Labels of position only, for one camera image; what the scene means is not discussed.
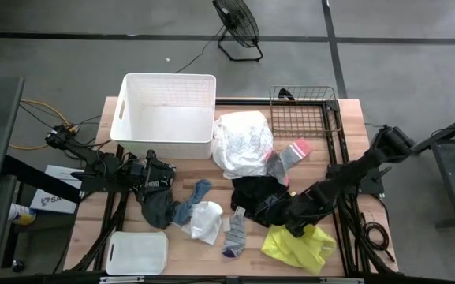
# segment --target fan base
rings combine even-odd
[[[229,58],[230,61],[234,61],[234,62],[259,62],[260,59],[262,59],[262,57],[264,56],[262,54],[262,51],[260,50],[259,44],[256,43],[255,47],[257,47],[257,50],[259,51],[259,54],[260,54],[260,56],[258,58],[233,58],[232,56],[230,56],[230,54],[220,44],[220,42],[223,41],[224,38],[226,37],[226,33],[227,33],[227,29],[224,30],[224,32],[222,33],[222,36],[218,40],[218,48],[220,48],[220,50],[227,55],[227,57]]]

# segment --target blue sock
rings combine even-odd
[[[210,181],[200,180],[196,182],[196,186],[194,187],[194,191],[192,192],[190,198],[187,201],[178,204],[174,208],[173,222],[180,226],[183,226],[190,218],[190,211],[192,210],[192,205],[199,203],[206,195],[206,193],[210,191],[210,189],[211,189]]]

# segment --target fabric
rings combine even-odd
[[[183,225],[181,230],[191,235],[193,239],[200,239],[213,245],[222,225],[222,213],[222,208],[215,202],[202,201],[194,204],[190,223]]]
[[[192,210],[192,205],[199,203],[208,191],[211,189],[211,182],[208,180],[200,180],[194,186],[194,190],[190,198],[178,204],[174,209],[173,222],[182,226],[190,218],[190,213]]]
[[[158,161],[155,159],[155,153],[153,154],[148,183],[133,190],[136,192],[136,201],[141,204],[141,214],[147,222],[155,228],[165,229],[171,223],[174,208],[179,204],[173,200],[171,192],[176,167],[173,164]]]
[[[287,170],[304,159],[310,152],[311,145],[303,138],[290,144],[280,155],[272,151],[267,158],[267,173],[277,178],[282,185],[289,186]]]
[[[230,219],[230,230],[226,232],[222,254],[230,258],[238,257],[243,252],[244,243],[244,217],[234,215]]]
[[[233,186],[230,203],[233,210],[238,206],[243,207],[246,210],[244,216],[262,226],[285,223],[283,214],[279,214],[281,212],[279,208],[286,205],[285,202],[290,199],[290,195],[287,192],[288,188],[278,183],[275,177],[240,177],[233,179]]]
[[[261,251],[283,263],[302,267],[318,275],[336,249],[336,240],[317,226],[307,225],[302,237],[294,237],[285,226],[272,226]]]
[[[224,178],[266,175],[273,134],[261,112],[221,115],[214,122],[213,137],[213,160],[224,170]]]

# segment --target black cloth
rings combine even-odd
[[[179,204],[173,201],[171,188],[148,188],[138,192],[136,200],[141,204],[141,213],[148,224],[165,229],[173,220],[174,208]]]
[[[283,225],[283,209],[288,206],[288,187],[280,184],[275,177],[240,177],[233,179],[234,192],[230,207],[246,209],[244,216],[260,225]]]

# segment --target white cloth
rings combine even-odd
[[[260,111],[223,114],[213,124],[213,160],[224,178],[266,175],[273,134]]]
[[[222,208],[215,202],[201,201],[192,206],[190,223],[183,225],[181,230],[193,239],[213,245],[222,225],[222,213]]]

